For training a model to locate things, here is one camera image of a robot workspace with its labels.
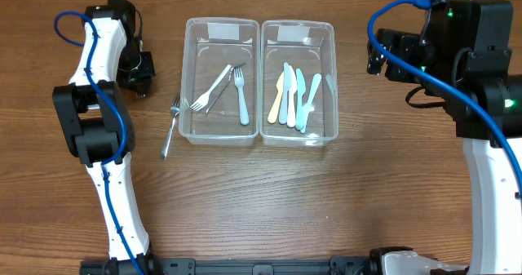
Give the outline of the small silver metal fork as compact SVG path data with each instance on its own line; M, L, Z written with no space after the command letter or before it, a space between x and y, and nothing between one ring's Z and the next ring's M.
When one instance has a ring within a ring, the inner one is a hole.
M177 116L179 114L179 102L180 102L180 95L177 95L175 100L173 101L171 107L170 107L170 111L171 111L171 114L172 114L172 119L171 119L170 129L169 129L167 137L166 137L166 142L164 143L162 151L161 151L161 159L162 160L166 160L166 157L168 155L171 138L172 138L173 131L174 131L174 128L175 128L176 118L177 118Z

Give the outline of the white plastic fork long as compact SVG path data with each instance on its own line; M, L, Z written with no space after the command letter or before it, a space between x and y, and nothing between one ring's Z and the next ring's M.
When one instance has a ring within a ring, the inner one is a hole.
M221 83L221 81L224 79L225 75L230 71L231 68L232 66L230 64L227 64L225 68L222 70L221 74L213 81L209 89L199 96L199 98L190 106L190 109L198 112L204 107L206 107L210 99L210 94Z

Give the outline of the mint green plastic knife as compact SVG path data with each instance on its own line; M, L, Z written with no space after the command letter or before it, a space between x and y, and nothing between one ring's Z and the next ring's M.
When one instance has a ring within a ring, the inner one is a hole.
M296 78L298 83L298 98L297 98L297 109L296 109L296 129L301 130L304 125L304 108L303 108L303 96L306 91L306 83L301 69L296 69Z

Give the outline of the light blue plastic knife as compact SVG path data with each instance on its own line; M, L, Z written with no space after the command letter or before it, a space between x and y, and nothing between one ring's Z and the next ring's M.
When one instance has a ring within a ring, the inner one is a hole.
M322 76L319 73L316 73L313 76L311 89L309 91L309 95L307 98L307 103L304 105L304 108L303 108L304 109L304 116L303 116L304 124L303 124L303 127L300 129L300 132L302 134L306 131L308 115L312 110L312 102L314 100L318 87L321 83L321 79L322 79Z

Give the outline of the pale blue plastic knife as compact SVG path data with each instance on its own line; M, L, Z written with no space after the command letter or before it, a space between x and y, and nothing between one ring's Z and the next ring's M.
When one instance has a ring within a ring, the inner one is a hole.
M288 116L288 102L289 102L289 90L292 86L291 75L290 75L290 65L285 62L284 63L284 81L283 81L283 94L281 97L281 106L279 111L278 121L281 125L287 123Z

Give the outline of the silver metal fork wide handle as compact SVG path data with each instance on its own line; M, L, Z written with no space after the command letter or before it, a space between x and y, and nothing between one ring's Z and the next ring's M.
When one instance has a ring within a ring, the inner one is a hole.
M222 87L222 89L220 90L219 94L214 98L214 100L212 101L212 103L210 104L210 106L207 108L206 112L205 112L205 115L207 116L209 111L212 109L212 107L215 105L215 102L218 100L218 98L223 94L223 92L225 91L225 89L228 87L230 81L232 80L232 74L233 74L233 71L234 69L237 69L237 68L240 68L241 66L243 66L244 64L246 63L246 61L242 61L241 63L239 64L236 64L234 65L233 67L230 68L230 71L229 71L229 74L228 74L228 80L226 81L225 85Z

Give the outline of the white plastic fork short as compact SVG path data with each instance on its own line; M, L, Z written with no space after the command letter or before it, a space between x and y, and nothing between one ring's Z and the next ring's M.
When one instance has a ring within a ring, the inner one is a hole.
M238 106L239 106L239 117L240 123L246 126L250 123L250 118L246 106L246 99L244 94L245 79L241 68L235 68L234 71L234 83L238 92Z

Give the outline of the yellow plastic knife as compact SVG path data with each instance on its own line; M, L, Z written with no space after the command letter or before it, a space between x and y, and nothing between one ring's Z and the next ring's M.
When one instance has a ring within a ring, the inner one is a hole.
M278 119L279 108L281 106L281 97L283 94L283 86L284 86L284 73L281 73L281 75L279 76L279 78L276 82L276 90L277 90L276 98L268 113L268 122L270 124L274 124L276 122L276 120Z

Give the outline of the white plastic knife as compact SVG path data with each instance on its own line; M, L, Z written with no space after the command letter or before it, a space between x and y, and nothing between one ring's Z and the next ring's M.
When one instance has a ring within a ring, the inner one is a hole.
M290 65L290 82L291 86L289 89L289 103L288 103L288 115L287 115L287 126L290 128L295 127L296 124L296 112L294 95L298 90L297 78L293 67Z

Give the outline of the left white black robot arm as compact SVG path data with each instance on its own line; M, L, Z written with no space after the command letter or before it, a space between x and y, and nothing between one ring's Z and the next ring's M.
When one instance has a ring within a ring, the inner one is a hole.
M108 259L82 262L81 274L161 274L131 180L135 129L121 89L146 95L155 74L143 49L143 19L128 0L108 0L80 14L85 40L77 70L52 100L69 152L86 167L100 199Z

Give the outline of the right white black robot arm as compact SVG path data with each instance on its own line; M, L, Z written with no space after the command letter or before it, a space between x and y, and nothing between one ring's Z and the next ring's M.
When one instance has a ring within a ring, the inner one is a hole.
M472 251L444 266L408 248L377 249L372 274L521 271L521 78L508 72L509 0L407 0L427 12L420 33L367 27L370 74L414 85L454 121L470 172Z

